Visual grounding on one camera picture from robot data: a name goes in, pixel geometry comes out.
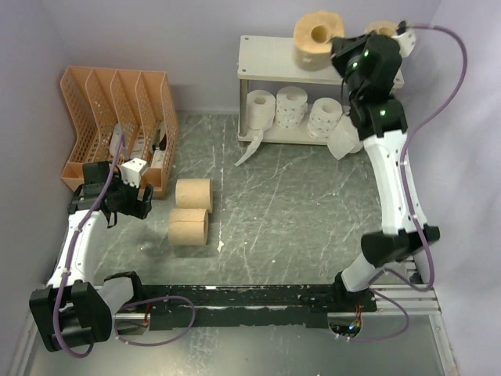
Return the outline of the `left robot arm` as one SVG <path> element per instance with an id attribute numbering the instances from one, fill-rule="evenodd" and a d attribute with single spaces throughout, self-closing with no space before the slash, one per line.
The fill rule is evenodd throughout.
<path id="1" fill-rule="evenodd" d="M 84 164 L 84 181 L 67 206 L 68 228 L 57 266 L 45 288 L 29 299 L 48 351 L 92 348 L 109 339 L 120 309 L 135 313 L 144 307 L 146 293 L 136 272 L 113 274 L 101 287 L 94 280 L 97 256 L 118 215 L 145 219 L 151 211 L 153 186 L 140 187 L 147 168 L 139 158 L 118 167 L 108 161 Z"/>

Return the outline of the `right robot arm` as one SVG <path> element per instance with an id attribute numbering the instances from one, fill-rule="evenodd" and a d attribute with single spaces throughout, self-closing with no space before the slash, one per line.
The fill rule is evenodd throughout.
<path id="1" fill-rule="evenodd" d="M 402 64 L 399 43 L 372 31 L 331 40 L 331 61 L 348 87 L 349 117 L 368 154 L 377 182 L 382 222 L 361 239 L 357 259 L 335 278 L 333 305 L 347 312 L 390 262 L 429 251 L 440 238 L 419 206 L 407 155 L 408 125 L 393 86 Z"/>

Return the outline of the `plain white toilet roll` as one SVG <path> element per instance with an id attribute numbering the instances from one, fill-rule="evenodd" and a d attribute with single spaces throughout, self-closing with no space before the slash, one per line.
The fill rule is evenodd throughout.
<path id="1" fill-rule="evenodd" d="M 342 115 L 327 141 L 328 150 L 337 160 L 348 154 L 358 153 L 362 148 L 357 128 L 347 115 Z"/>

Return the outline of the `floral toilet roll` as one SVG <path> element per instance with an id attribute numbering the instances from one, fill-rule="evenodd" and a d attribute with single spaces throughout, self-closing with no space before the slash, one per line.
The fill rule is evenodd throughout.
<path id="1" fill-rule="evenodd" d="M 309 114 L 308 135 L 315 140 L 327 141 L 342 114 L 343 108 L 337 100 L 328 97 L 316 100 Z"/>
<path id="2" fill-rule="evenodd" d="M 308 94 L 297 86 L 286 86 L 276 94 L 275 123 L 281 128 L 297 128 L 308 109 Z"/>

